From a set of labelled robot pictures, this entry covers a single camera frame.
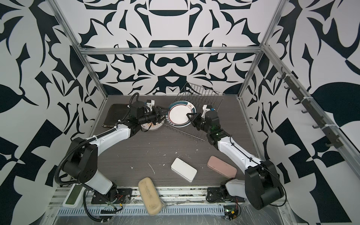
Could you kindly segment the white round plate front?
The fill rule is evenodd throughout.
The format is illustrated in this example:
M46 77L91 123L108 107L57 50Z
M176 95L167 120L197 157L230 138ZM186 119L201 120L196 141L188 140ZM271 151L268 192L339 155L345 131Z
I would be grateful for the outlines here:
M175 128L186 127L190 124L188 113L196 113L196 107L188 101L176 101L169 106L166 115L167 123Z

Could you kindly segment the white round plate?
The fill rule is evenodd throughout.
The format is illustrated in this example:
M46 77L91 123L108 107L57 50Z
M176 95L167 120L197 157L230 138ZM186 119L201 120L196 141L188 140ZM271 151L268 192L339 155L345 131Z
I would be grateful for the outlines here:
M167 123L175 128L186 127L190 124L188 113L196 113L196 107L188 101L176 101L169 106L166 115Z
M141 125L141 128L142 128L142 131L154 131L154 130L158 130L160 129L162 126L163 126L164 122L161 122L161 123L156 123L156 124L153 124L153 123L146 123L146 124L142 124Z

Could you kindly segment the black square plate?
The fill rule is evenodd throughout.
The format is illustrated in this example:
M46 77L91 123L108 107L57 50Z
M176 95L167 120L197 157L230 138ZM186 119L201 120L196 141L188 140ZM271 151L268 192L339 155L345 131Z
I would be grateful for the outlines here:
M126 104L112 104L106 115L105 121L102 125L103 128L112 128L115 124L124 118L128 112L128 105Z

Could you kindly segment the white round plate back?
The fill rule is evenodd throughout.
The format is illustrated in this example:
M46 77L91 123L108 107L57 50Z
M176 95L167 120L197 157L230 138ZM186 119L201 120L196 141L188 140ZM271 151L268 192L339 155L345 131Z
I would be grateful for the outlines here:
M164 122L161 122L161 123L156 123L156 124L153 124L153 123L146 123L146 124L142 124L141 125L141 128L142 128L142 131L154 131L154 130L158 130L160 129L162 126L163 126Z

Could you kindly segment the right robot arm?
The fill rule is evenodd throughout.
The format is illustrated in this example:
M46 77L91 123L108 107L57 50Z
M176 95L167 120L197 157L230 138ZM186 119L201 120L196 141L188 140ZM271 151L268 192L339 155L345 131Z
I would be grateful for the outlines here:
M218 151L228 156L244 173L243 182L232 179L226 183L229 195L247 199L257 210L284 198L287 201L287 192L279 179L275 165L270 160L261 160L242 148L233 137L221 128L216 111L205 113L188 113L187 117L197 130L206 133L208 142Z

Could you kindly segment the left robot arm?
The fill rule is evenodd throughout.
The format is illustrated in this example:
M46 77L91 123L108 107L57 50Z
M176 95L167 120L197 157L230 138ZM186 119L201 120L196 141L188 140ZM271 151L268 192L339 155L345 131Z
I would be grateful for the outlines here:
M76 138L55 170L59 185L80 184L89 191L113 201L117 186L98 169L98 157L113 145L133 137L143 124L161 123L169 109L147 106L142 101L129 105L122 120L110 130L87 139Z

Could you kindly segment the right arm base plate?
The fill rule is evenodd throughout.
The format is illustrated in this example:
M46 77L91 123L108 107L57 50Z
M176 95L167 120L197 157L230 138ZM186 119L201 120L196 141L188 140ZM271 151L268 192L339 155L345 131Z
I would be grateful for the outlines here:
M245 199L242 197L229 195L225 186L220 186L220 187L207 188L206 201L209 203L225 203L225 202L244 203Z

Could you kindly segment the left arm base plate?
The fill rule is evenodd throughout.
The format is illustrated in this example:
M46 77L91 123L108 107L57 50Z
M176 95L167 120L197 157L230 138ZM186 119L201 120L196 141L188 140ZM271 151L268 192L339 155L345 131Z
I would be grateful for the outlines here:
M107 202L112 202L114 204L128 203L131 201L132 197L131 188L117 188L111 189L108 194L102 195L97 191L94 193L91 203L92 204L107 204Z

